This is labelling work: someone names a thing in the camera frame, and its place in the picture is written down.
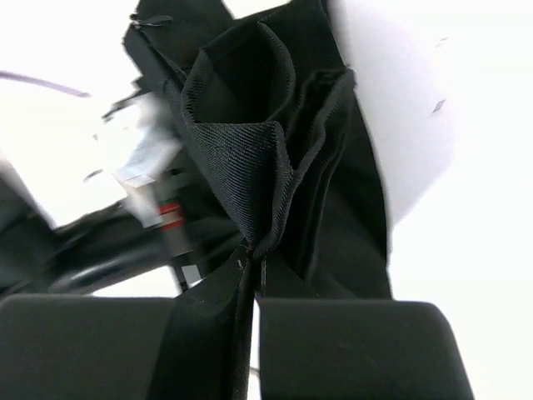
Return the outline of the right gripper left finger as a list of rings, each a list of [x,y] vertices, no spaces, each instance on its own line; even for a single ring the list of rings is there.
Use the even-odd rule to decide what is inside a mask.
[[[251,269],[240,246],[175,298],[7,297],[1,303],[2,398],[245,398]]]

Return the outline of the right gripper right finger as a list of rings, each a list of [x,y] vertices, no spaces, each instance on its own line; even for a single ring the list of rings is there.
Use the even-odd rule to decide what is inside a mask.
[[[262,261],[259,282],[263,398],[472,398],[435,305],[315,297],[278,254]]]

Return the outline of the black pleated skirt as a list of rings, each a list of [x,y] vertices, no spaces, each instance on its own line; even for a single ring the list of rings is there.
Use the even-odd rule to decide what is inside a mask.
[[[235,19],[141,1],[124,38],[183,144],[180,195],[209,270],[180,295],[152,399],[242,399],[252,301],[391,298],[384,193],[324,1]]]

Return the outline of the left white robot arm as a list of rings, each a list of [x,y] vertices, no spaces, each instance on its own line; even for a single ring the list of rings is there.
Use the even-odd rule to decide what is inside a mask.
[[[162,267],[190,283],[182,153],[151,94],[101,114],[86,92],[2,72],[2,296],[92,293]]]

